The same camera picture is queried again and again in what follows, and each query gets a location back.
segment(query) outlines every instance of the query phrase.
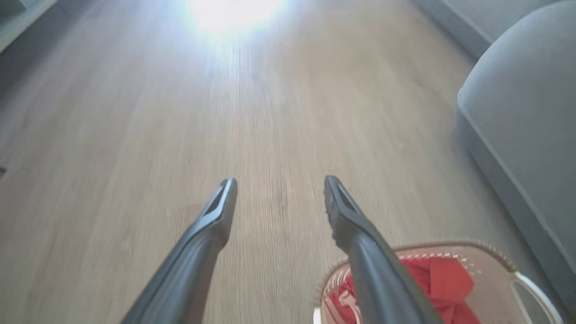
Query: white basket handle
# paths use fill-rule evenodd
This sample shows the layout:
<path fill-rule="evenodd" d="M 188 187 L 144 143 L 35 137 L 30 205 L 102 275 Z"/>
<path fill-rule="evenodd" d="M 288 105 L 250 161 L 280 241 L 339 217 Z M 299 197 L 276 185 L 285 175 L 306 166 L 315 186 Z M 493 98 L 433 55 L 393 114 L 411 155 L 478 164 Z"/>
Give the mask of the white basket handle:
<path fill-rule="evenodd" d="M 551 324 L 564 324 L 564 321 L 562 321 L 562 317 L 560 317 L 558 310 L 556 309 L 556 307 L 554 307 L 554 305 L 550 301 L 550 298 L 546 296 L 546 294 L 540 289 L 540 287 L 538 287 L 538 285 L 536 285 L 532 280 L 530 280 L 528 277 L 526 277 L 525 275 L 521 274 L 518 271 L 512 273 L 511 275 L 512 277 L 510 279 L 510 289 L 512 289 L 512 292 L 514 293 L 514 297 L 516 298 L 516 301 L 520 306 L 522 314 L 524 315 L 526 321 L 528 321 L 529 324 L 532 324 L 532 320 L 530 319 L 530 316 L 526 312 L 526 307 L 524 306 L 524 303 L 522 302 L 522 299 L 518 294 L 518 290 L 514 286 L 515 283 L 524 287 L 524 289 L 526 289 L 530 293 L 530 295 L 532 295 L 532 297 L 536 299 L 542 310 L 544 310 L 544 312 L 546 313 L 546 317 L 548 317 L 548 320 L 550 321 Z"/>

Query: wicker basket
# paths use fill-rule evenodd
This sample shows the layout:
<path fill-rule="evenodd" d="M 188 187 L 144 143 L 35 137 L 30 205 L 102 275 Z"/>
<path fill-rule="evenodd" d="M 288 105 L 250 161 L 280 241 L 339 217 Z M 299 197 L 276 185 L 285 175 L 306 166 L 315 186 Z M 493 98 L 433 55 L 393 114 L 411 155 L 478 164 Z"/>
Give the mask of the wicker basket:
<path fill-rule="evenodd" d="M 550 323 L 563 323 L 546 294 L 492 247 L 476 242 L 454 241 L 404 246 L 396 248 L 395 251 L 400 259 L 430 257 L 458 259 L 474 281 L 474 289 L 466 302 L 481 323 L 532 323 L 516 285 L 524 287 L 534 297 Z M 350 266 L 347 260 L 343 260 L 327 276 L 320 291 L 317 307 L 314 309 L 314 324 L 331 324 L 330 317 L 323 316 L 326 312 L 323 309 L 323 301 L 349 273 Z"/>

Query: red towel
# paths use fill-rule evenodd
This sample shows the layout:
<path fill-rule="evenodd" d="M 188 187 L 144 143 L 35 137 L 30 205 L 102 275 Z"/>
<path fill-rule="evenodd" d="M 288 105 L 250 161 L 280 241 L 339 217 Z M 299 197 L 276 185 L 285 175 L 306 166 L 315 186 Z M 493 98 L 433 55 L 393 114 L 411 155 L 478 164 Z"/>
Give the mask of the red towel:
<path fill-rule="evenodd" d="M 474 282 L 458 260 L 430 258 L 404 259 L 401 262 L 446 324 L 480 324 L 465 302 Z M 332 323 L 362 323 L 351 274 L 328 295 L 324 304 Z"/>

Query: gray sofa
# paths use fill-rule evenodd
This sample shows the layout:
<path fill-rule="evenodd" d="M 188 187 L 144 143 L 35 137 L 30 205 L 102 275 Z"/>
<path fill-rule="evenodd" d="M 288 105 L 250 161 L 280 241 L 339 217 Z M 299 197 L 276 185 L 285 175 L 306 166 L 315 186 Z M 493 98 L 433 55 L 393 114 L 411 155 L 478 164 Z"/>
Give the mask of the gray sofa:
<path fill-rule="evenodd" d="M 576 1 L 522 18 L 457 99 L 465 144 L 576 317 Z"/>
<path fill-rule="evenodd" d="M 558 0 L 416 0 L 476 59 L 523 16 Z"/>

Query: red fabric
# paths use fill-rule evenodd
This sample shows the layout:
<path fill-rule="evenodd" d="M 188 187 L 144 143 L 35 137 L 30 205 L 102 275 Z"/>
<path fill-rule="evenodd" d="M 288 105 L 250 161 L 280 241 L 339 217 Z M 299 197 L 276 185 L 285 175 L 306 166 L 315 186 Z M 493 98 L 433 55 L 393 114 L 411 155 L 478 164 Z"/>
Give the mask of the red fabric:
<path fill-rule="evenodd" d="M 466 305 L 474 282 L 462 264 L 451 258 L 401 260 L 446 324 L 480 324 Z"/>
<path fill-rule="evenodd" d="M 340 302 L 340 296 L 346 291 L 348 291 L 354 297 L 354 299 L 356 299 L 356 290 L 354 289 L 352 274 L 346 276 L 346 279 L 344 280 L 342 285 L 338 287 L 338 290 L 334 290 L 333 292 L 331 292 L 328 295 L 328 298 L 332 301 L 332 304 L 336 307 L 338 314 L 340 314 L 340 317 L 342 317 L 342 319 L 346 324 L 357 324 L 353 310 L 350 307 L 342 305 Z"/>
<path fill-rule="evenodd" d="M 451 258 L 404 259 L 400 260 L 430 303 L 446 324 L 480 324 L 476 315 L 466 305 L 465 299 L 472 292 L 474 282 L 462 264 Z M 343 284 L 328 295 L 333 307 L 329 311 L 335 323 L 356 323 L 354 311 L 342 304 L 341 296 L 349 293 L 356 299 L 352 274 Z"/>

